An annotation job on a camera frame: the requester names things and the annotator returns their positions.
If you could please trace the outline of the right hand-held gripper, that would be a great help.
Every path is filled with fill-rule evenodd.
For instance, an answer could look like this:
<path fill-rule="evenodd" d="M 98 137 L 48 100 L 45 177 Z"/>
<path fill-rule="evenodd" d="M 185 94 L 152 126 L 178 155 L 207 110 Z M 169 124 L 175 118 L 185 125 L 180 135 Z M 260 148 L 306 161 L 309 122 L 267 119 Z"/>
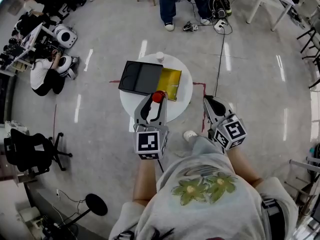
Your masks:
<path fill-rule="evenodd" d="M 239 118 L 230 105 L 213 95 L 203 97 L 204 112 L 210 122 L 208 137 L 218 143 L 225 151 L 243 143 L 247 130 L 243 120 Z"/>

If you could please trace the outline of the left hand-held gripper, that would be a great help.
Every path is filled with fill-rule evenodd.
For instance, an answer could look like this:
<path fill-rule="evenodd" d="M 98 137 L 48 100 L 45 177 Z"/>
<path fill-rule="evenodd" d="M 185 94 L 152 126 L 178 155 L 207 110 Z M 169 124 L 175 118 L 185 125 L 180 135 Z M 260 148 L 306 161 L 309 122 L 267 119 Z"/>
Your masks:
<path fill-rule="evenodd" d="M 148 122 L 152 102 L 152 94 L 149 94 L 136 107 L 131 123 L 134 152 L 141 160 L 162 159 L 169 140 L 167 98 L 159 103 L 157 116 Z"/>

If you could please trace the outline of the red round object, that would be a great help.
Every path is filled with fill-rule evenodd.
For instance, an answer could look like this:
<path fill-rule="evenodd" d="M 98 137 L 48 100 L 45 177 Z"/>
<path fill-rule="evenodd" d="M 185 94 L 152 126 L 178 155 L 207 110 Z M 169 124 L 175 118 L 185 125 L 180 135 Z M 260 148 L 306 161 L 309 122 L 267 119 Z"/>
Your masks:
<path fill-rule="evenodd" d="M 164 99 L 167 99 L 167 93 L 163 90 L 157 90 L 152 94 L 152 101 L 161 104 Z"/>

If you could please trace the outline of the black tray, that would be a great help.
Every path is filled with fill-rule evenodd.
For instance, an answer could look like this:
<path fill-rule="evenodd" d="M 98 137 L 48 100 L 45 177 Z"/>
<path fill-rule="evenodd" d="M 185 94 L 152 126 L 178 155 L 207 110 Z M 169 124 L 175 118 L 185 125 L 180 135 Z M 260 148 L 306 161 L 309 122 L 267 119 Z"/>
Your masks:
<path fill-rule="evenodd" d="M 169 100 L 176 101 L 181 75 L 180 70 L 166 68 L 161 64 L 128 60 L 118 89 L 143 96 L 163 91 Z"/>

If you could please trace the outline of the person's left forearm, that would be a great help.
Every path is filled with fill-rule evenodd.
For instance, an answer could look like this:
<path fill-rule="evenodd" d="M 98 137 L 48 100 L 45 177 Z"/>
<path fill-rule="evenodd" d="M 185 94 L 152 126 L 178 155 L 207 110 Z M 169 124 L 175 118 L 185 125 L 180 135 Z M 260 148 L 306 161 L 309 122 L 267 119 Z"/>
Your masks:
<path fill-rule="evenodd" d="M 133 188 L 132 201 L 146 207 L 156 193 L 155 161 L 141 160 Z"/>

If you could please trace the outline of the person's right forearm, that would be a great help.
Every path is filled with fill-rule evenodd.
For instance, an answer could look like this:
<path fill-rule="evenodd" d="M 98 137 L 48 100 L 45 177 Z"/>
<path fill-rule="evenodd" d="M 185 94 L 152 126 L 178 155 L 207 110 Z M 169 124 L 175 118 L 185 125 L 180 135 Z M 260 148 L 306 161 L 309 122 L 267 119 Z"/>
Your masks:
<path fill-rule="evenodd" d="M 239 147 L 226 151 L 234 172 L 252 187 L 256 188 L 264 180 L 258 175 Z"/>

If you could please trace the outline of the person's white shoe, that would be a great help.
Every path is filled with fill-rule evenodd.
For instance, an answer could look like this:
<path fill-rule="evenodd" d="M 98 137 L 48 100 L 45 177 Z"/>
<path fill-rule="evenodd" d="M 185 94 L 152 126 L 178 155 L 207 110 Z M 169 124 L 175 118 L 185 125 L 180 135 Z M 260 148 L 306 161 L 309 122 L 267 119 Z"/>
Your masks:
<path fill-rule="evenodd" d="M 190 142 L 194 137 L 197 137 L 197 133 L 195 133 L 193 130 L 187 130 L 183 133 L 183 138 L 187 141 Z"/>

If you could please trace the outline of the white power strip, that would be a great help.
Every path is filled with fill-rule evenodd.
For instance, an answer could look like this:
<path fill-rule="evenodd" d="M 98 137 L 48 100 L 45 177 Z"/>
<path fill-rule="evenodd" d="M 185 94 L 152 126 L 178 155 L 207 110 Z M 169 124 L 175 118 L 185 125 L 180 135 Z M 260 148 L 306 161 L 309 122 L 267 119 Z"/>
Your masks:
<path fill-rule="evenodd" d="M 226 25 L 227 23 L 223 20 L 223 19 L 219 19 L 215 25 L 214 25 L 214 29 L 217 31 L 217 32 L 220 32 L 224 26 Z"/>

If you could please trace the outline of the hand-held gripper on floor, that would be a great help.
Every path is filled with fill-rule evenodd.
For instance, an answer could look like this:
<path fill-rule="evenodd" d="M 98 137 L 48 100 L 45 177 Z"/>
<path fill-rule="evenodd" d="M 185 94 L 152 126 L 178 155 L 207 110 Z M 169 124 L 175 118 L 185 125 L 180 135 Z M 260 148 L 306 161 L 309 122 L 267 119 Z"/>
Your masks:
<path fill-rule="evenodd" d="M 197 24 L 192 24 L 190 21 L 188 21 L 184 26 L 183 26 L 183 31 L 184 32 L 197 32 L 198 31 L 198 25 Z"/>

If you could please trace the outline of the grey flower-print shirt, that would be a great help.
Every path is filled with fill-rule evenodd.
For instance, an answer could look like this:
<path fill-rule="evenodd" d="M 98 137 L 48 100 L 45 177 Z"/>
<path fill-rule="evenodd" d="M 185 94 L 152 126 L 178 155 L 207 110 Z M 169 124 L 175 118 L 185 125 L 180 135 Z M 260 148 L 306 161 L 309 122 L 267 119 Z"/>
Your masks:
<path fill-rule="evenodd" d="M 254 188 L 213 141 L 187 143 L 191 155 L 156 179 L 147 206 L 123 204 L 109 240 L 290 240 L 298 208 L 278 178 Z"/>

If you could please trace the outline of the black round-base stand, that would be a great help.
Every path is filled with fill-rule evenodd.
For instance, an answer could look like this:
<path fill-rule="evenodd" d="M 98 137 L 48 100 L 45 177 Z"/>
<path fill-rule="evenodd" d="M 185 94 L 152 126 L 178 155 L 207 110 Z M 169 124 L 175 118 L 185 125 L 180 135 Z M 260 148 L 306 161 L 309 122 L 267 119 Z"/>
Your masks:
<path fill-rule="evenodd" d="M 77 203 L 77 212 L 63 219 L 58 226 L 54 227 L 54 232 L 56 235 L 63 234 L 64 231 L 68 230 L 72 225 L 74 225 L 90 212 L 100 217 L 103 217 L 108 213 L 108 207 L 106 203 L 98 195 L 93 193 L 87 194 L 85 199 L 75 201 L 75 203 Z M 85 205 L 87 206 L 87 210 L 79 213 L 79 205 L 83 203 L 85 203 Z"/>

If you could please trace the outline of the black office chair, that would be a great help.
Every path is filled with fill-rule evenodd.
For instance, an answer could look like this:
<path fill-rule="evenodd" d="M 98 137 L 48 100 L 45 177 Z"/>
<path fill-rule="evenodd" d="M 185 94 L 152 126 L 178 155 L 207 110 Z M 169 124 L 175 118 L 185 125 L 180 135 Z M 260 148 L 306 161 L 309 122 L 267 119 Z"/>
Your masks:
<path fill-rule="evenodd" d="M 71 158 L 73 154 L 58 150 L 59 140 L 63 136 L 59 132 L 56 140 L 53 140 L 41 133 L 28 135 L 12 128 L 10 136 L 3 140 L 6 159 L 19 172 L 28 172 L 32 177 L 49 172 L 53 161 L 64 172 L 66 168 L 62 166 L 59 155 Z"/>

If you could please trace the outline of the black frame chair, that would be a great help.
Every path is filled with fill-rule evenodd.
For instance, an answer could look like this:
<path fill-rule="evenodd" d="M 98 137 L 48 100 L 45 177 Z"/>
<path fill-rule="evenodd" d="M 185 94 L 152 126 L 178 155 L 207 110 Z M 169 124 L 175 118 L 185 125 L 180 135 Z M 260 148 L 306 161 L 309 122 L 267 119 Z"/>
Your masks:
<path fill-rule="evenodd" d="M 309 89 L 311 89 L 320 84 L 320 18 L 314 21 L 314 23 L 311 25 L 308 31 L 298 36 L 296 39 L 299 40 L 304 36 L 309 36 L 309 39 L 301 49 L 300 53 L 302 54 L 306 48 L 317 49 L 315 55 L 306 55 L 302 57 L 302 59 L 313 59 L 312 63 L 317 66 L 317 70 L 319 72 L 319 78 L 316 80 L 315 83 L 308 87 Z"/>

